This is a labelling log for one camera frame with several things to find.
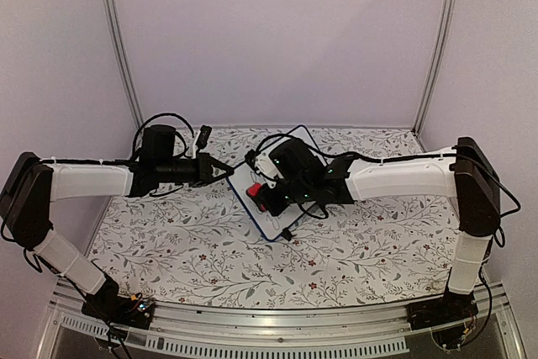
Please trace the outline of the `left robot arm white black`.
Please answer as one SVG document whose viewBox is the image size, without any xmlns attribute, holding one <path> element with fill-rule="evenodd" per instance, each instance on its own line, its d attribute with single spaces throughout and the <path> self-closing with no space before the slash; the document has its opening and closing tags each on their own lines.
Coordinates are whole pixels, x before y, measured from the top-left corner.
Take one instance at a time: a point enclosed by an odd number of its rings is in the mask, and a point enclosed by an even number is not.
<svg viewBox="0 0 538 359">
<path fill-rule="evenodd" d="M 67 205 L 88 208 L 116 197 L 155 197 L 163 185 L 205 187 L 233 174 L 231 166 L 205 152 L 211 128 L 191 129 L 190 140 L 166 124 L 144 125 L 129 157 L 118 160 L 44 158 L 21 153 L 1 191 L 2 237 L 77 287 L 107 320 L 125 311 L 119 285 L 91 263 L 56 225 Z"/>
</svg>

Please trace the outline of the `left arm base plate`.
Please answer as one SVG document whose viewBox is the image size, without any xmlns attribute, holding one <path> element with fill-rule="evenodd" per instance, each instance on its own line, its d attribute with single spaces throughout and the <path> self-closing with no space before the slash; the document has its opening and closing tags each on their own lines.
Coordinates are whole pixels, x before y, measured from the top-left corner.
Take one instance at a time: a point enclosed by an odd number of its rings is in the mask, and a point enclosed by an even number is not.
<svg viewBox="0 0 538 359">
<path fill-rule="evenodd" d="M 153 298 L 143 297 L 141 293 L 130 297 L 100 293 L 85 297 L 82 313 L 106 323 L 148 330 L 153 320 L 155 303 Z"/>
</svg>

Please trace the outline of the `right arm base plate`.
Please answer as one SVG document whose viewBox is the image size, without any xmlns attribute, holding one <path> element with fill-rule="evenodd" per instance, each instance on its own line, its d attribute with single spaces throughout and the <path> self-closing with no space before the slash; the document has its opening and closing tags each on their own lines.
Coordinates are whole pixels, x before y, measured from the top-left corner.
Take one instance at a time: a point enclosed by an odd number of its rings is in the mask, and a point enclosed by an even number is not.
<svg viewBox="0 0 538 359">
<path fill-rule="evenodd" d="M 463 321 L 478 314 L 474 293 L 458 294 L 450 291 L 445 291 L 438 298 L 409 303 L 405 309 L 412 330 Z"/>
</svg>

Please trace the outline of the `red whiteboard eraser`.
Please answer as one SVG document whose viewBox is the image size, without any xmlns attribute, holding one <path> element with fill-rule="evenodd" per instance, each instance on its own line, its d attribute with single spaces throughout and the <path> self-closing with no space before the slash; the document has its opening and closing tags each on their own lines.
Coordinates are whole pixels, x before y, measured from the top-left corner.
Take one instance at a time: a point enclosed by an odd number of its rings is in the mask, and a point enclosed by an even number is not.
<svg viewBox="0 0 538 359">
<path fill-rule="evenodd" d="M 261 183 L 255 182 L 246 190 L 246 195 L 255 204 L 255 206 L 261 213 L 266 212 L 266 207 L 262 198 L 262 188 L 263 185 Z"/>
</svg>

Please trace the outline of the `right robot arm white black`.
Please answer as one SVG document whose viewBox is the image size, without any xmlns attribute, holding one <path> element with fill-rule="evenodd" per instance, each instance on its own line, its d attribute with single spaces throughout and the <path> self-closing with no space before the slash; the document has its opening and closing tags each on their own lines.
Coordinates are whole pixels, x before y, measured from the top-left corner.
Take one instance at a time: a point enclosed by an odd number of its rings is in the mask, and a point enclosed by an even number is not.
<svg viewBox="0 0 538 359">
<path fill-rule="evenodd" d="M 499 178 L 473 139 L 461 137 L 451 148 L 411 156 L 374 158 L 347 151 L 330 156 L 328 164 L 321 161 L 323 152 L 303 140 L 288 134 L 283 139 L 270 151 L 256 147 L 245 155 L 249 168 L 265 179 L 246 193 L 272 216 L 306 203 L 325 209 L 384 197 L 455 199 L 460 234 L 445 296 L 434 311 L 440 321 L 452 322 L 466 310 L 501 224 Z"/>
</svg>

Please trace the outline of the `blue-framed whiteboard with writing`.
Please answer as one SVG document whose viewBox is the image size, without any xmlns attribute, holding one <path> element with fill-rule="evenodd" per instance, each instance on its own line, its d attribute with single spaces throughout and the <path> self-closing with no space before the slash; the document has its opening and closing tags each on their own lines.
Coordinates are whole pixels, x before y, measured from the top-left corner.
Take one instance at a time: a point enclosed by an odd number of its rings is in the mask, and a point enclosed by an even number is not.
<svg viewBox="0 0 538 359">
<path fill-rule="evenodd" d="M 317 150 L 319 149 L 314 137 L 305 125 L 300 124 L 290 129 L 286 134 L 297 137 L 303 140 L 304 143 L 313 146 Z M 268 153 L 286 140 L 283 137 L 267 140 L 261 147 L 261 153 Z M 235 173 L 228 177 L 226 181 L 250 220 L 266 241 L 273 242 L 278 240 L 282 237 L 282 232 L 285 229 L 290 230 L 303 217 L 303 212 L 295 204 L 287 207 L 278 216 L 272 216 L 268 211 L 262 212 L 250 198 L 250 194 L 247 193 L 249 191 L 258 191 L 258 188 L 266 183 L 266 179 L 258 176 L 245 162 L 235 166 Z"/>
</svg>

